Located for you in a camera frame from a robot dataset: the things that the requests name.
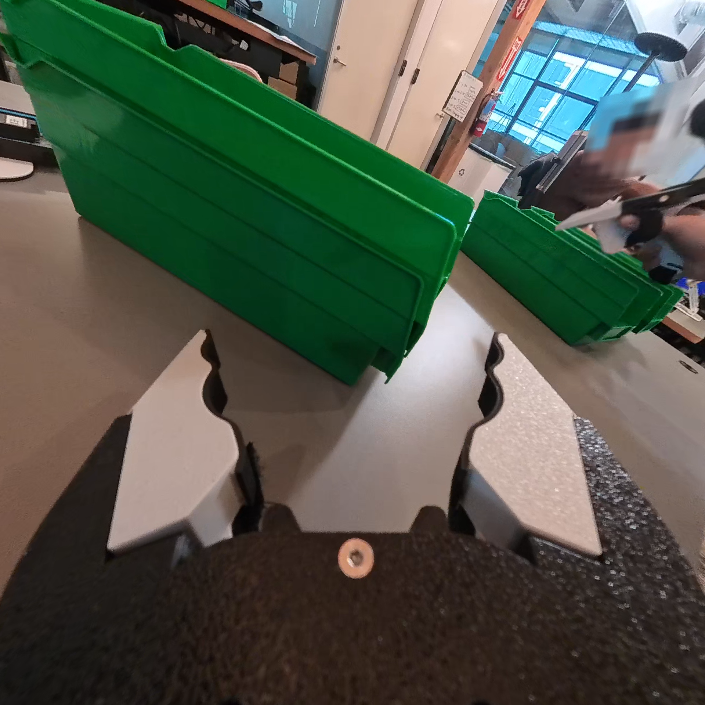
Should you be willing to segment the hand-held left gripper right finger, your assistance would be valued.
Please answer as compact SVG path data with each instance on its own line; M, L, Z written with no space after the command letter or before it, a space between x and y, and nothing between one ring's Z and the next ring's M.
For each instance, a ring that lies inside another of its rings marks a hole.
M601 556L574 412L505 333L493 335L484 371L482 417L451 482L451 529L516 552L533 537Z

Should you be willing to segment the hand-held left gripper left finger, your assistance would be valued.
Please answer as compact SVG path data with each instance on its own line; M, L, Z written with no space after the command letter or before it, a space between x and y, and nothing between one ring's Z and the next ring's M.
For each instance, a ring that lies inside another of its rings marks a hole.
M251 445L224 416L228 398L210 330L199 330L136 401L106 549L187 534L207 548L262 503Z

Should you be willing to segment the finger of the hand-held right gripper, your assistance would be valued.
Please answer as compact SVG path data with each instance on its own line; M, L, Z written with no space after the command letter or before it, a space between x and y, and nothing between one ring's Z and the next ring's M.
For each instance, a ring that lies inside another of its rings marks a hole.
M588 228L594 232L606 232L609 229L620 231L623 229L621 219L629 216L622 212L622 206L621 199L610 199L598 207L583 209L560 221L555 226L555 231L567 231L571 228Z
M628 238L635 231L634 219L609 219L594 224L594 233L607 254L632 252Z

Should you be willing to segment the stack of green nested bins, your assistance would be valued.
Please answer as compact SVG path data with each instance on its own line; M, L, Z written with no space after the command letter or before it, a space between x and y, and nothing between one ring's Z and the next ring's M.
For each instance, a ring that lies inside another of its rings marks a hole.
M556 232L557 223L486 190L461 250L569 346L652 330L683 298L628 254L605 253L578 228Z

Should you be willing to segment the person's right hand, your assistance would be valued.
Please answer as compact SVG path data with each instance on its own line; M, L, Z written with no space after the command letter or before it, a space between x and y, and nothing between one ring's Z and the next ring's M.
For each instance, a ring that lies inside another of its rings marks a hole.
M683 276L704 281L704 213L691 210L692 214L666 216L661 236L683 258ZM623 216L618 223L628 231L636 231L640 220L637 216ZM660 263L660 246L652 241L633 256L650 271Z

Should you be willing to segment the black bag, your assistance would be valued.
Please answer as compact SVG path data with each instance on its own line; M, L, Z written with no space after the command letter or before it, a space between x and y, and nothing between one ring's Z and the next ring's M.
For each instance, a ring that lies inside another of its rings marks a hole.
M544 154L517 174L520 179L520 187L517 192L519 209L540 206L545 193L539 189L539 184L559 161L559 155L556 153Z

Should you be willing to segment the white recycling bin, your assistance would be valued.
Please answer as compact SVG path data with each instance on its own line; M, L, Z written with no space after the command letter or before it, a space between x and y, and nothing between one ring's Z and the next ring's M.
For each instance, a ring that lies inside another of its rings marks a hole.
M471 144L448 184L478 202L485 191L498 192L515 168L512 163Z

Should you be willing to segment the large glass window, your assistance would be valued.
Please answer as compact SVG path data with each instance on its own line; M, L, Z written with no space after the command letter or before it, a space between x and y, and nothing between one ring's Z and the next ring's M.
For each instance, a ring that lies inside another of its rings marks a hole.
M626 1L548 1L500 86L474 143L513 166L558 154L590 127L600 100L622 93L647 56Z

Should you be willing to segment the black disc stand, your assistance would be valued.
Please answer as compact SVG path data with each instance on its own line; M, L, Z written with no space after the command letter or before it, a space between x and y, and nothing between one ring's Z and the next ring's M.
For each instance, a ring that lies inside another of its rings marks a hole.
M633 43L639 52L647 56L639 69L640 74L645 73L655 61L663 61L667 64L682 61L688 52L688 48L682 42L657 32L640 32Z

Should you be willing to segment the red fire extinguisher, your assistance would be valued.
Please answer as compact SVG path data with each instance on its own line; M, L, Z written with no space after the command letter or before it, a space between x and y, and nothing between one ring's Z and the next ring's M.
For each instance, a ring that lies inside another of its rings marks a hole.
M480 110L470 130L471 138L481 137L484 134L500 96L501 91L494 90L482 99Z

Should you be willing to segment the white paper notice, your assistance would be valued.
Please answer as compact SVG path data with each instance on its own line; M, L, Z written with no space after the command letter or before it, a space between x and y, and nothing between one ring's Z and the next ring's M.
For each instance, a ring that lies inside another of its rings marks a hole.
M441 114L463 122L467 118L478 94L482 91L483 85L469 71L462 70L445 101Z

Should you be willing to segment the cream door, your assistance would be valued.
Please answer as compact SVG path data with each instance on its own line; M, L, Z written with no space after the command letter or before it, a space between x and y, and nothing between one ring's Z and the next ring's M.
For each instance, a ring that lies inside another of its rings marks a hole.
M370 140L418 1L343 1L317 111Z
M370 141L420 169L448 123L444 105L471 72L504 1L417 1Z

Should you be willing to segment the cardboard boxes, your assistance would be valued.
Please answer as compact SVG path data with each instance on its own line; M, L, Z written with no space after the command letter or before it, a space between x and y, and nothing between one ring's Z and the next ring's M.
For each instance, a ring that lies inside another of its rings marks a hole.
M278 75L269 75L267 85L278 93L297 101L300 92L302 68L304 67L305 65L303 66L298 60L281 63Z

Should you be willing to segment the wooden office desk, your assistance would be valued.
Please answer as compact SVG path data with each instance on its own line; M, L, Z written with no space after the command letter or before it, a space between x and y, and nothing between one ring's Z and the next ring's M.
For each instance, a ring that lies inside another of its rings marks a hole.
M165 1L175 19L188 23L215 41L211 52L233 64L248 66L264 83L278 75L281 63L298 60L302 68L297 102L313 108L315 88L310 68L315 54L260 17L260 1Z

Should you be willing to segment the black box with blue stripe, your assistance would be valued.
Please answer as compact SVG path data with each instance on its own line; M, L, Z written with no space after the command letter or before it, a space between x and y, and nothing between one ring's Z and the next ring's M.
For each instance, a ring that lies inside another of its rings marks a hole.
M45 151L29 94L19 84L1 81L1 156L41 165Z

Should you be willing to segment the wooden post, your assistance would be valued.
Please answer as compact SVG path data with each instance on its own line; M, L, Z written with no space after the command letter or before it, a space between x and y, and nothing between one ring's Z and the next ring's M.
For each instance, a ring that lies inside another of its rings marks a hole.
M463 122L457 122L454 125L431 173L439 181L448 182L458 167L470 144L470 130L480 110L482 99L488 93L498 90L499 86L501 86L496 81L498 67L516 36L526 40L544 5L545 1L531 1L520 21L511 18L511 9L480 73L479 79L484 84L482 91L474 101L467 118Z

